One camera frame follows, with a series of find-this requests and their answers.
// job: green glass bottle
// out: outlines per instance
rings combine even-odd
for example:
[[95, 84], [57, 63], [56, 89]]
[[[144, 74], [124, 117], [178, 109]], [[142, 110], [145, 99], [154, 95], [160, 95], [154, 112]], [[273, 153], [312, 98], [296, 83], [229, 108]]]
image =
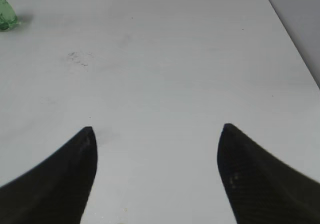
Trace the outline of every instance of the green glass bottle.
[[18, 18], [7, 0], [0, 0], [0, 31], [13, 28]]

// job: green glass object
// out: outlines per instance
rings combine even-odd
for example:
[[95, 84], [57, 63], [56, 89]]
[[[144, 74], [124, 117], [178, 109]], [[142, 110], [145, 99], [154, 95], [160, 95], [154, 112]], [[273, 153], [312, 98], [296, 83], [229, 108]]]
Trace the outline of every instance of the green glass object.
[[0, 31], [13, 28], [18, 18], [7, 0], [0, 0]]

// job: gray wall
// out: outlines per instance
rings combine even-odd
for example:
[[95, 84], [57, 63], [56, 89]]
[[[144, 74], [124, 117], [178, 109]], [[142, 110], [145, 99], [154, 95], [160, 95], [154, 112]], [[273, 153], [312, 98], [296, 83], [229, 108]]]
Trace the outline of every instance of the gray wall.
[[320, 0], [269, 1], [320, 86]]

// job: white surface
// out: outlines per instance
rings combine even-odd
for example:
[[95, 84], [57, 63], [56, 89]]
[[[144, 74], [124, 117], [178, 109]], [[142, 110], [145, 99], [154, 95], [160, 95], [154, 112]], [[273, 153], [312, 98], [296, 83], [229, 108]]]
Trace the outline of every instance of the white surface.
[[226, 122], [320, 180], [319, 91], [268, 0], [8, 1], [28, 23], [0, 34], [0, 184], [92, 125], [82, 223], [235, 223]]
[[270, 0], [320, 86], [320, 0]]

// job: white tabletop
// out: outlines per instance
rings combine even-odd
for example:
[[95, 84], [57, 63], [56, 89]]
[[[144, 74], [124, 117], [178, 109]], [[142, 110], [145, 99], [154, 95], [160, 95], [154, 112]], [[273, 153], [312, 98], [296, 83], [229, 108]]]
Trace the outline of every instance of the white tabletop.
[[224, 123], [320, 180], [320, 95], [268, 0], [8, 0], [0, 184], [84, 126], [98, 171], [83, 224], [235, 223]]

